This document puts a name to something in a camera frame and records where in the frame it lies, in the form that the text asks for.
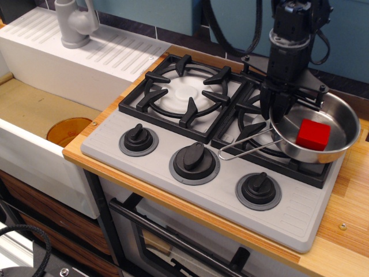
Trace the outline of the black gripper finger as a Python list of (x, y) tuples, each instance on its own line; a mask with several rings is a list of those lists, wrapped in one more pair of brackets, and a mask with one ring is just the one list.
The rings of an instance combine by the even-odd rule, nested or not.
[(295, 104), (295, 97), (290, 92), (277, 93), (273, 103), (273, 120), (279, 123)]
[(269, 119), (269, 110), (273, 103), (273, 90), (268, 83), (263, 82), (260, 87), (260, 109), (265, 120)]

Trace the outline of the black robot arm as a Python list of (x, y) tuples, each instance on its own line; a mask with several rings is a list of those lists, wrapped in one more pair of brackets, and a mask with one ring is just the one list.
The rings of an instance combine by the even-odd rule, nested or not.
[(244, 72), (254, 68), (260, 86), (261, 114), (278, 123), (294, 104), (319, 111), (328, 86), (308, 69), (316, 37), (329, 46), (321, 28), (330, 21), (328, 1), (272, 1), (274, 25), (269, 32), (269, 57), (243, 57)]

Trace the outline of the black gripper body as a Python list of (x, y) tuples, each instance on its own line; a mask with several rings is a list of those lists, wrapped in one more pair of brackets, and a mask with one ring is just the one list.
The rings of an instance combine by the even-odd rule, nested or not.
[(277, 93), (290, 92), (296, 99), (295, 103), (318, 111), (329, 89), (310, 72), (309, 61), (308, 47), (283, 48), (275, 45), (271, 46), (268, 58), (251, 54), (242, 58), (245, 73), (250, 73), (249, 68), (254, 68), (265, 75), (258, 76), (257, 80), (260, 87), (263, 82), (271, 87), (273, 103)]

